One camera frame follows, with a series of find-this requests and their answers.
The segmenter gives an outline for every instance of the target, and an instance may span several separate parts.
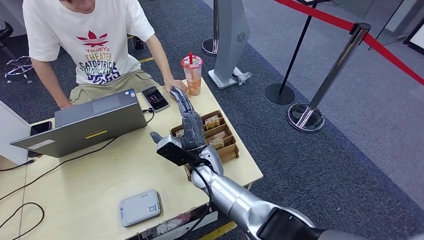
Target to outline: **black pole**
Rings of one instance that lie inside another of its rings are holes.
[[[319,2],[322,2],[322,0],[313,1],[312,8],[315,9]],[[300,34],[299,41],[297,42],[296,49],[294,50],[293,56],[291,57],[290,65],[288,66],[287,72],[285,73],[283,82],[273,83],[265,89],[266,97],[275,104],[286,105],[290,104],[295,100],[295,93],[290,87],[286,86],[286,82],[287,79],[289,79],[290,72],[292,71],[292,67],[295,63],[296,57],[298,56],[299,49],[301,48],[306,31],[309,27],[309,24],[311,23],[311,19],[311,16],[307,16],[302,33]]]
[[[319,0],[315,0],[313,2],[313,9],[317,7],[318,2]],[[278,94],[281,94],[283,92],[284,87],[286,86],[287,79],[289,78],[290,72],[292,71],[293,64],[295,63],[296,57],[298,56],[299,49],[301,48],[306,31],[308,30],[309,24],[311,23],[311,19],[312,16],[308,15],[302,33],[300,34],[299,41],[297,42],[296,50],[294,50],[293,57],[291,58],[290,65],[288,66],[287,72],[285,73],[284,80],[282,81],[281,88],[279,89]]]

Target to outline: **white t-shirt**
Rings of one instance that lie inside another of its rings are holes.
[[[23,16],[29,56],[54,61],[62,46],[76,64],[78,84],[107,84],[140,69],[128,54],[127,34],[144,42],[155,34],[138,0],[96,0],[90,14],[60,0],[24,0]]]

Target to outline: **khaki shorts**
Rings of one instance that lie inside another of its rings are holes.
[[[153,80],[150,74],[140,69],[122,75],[110,84],[79,84],[70,92],[69,100],[72,104],[78,105],[128,89],[134,89],[136,93],[140,93],[152,86],[158,88],[160,85]]]

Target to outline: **stanchion base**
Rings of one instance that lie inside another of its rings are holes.
[[[304,126],[300,126],[299,119],[302,117],[302,114],[308,108],[307,103],[296,103],[288,109],[287,120],[288,122],[297,130],[304,133],[314,133],[321,128],[323,128],[326,121],[325,116],[317,108],[310,115],[308,121]]]
[[[279,105],[290,104],[295,100],[295,93],[289,86],[284,86],[282,93],[280,94],[280,83],[274,83],[266,87],[265,95],[273,103]]]
[[[203,41],[201,44],[201,49],[203,52],[210,56],[216,56],[218,54],[218,51],[214,52],[214,39],[209,38]]]

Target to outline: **phone screen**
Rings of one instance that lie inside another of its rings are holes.
[[[34,125],[31,127],[31,136],[40,134],[40,133],[44,133],[47,132],[49,130],[52,129],[52,122],[51,121],[46,121],[37,125]],[[28,157],[29,158],[34,158],[34,157],[38,157],[42,154],[38,153],[38,152],[34,152],[34,151],[28,151]]]
[[[143,90],[142,93],[155,111],[162,109],[168,105],[167,100],[164,98],[164,96],[162,96],[162,94],[155,86]]]

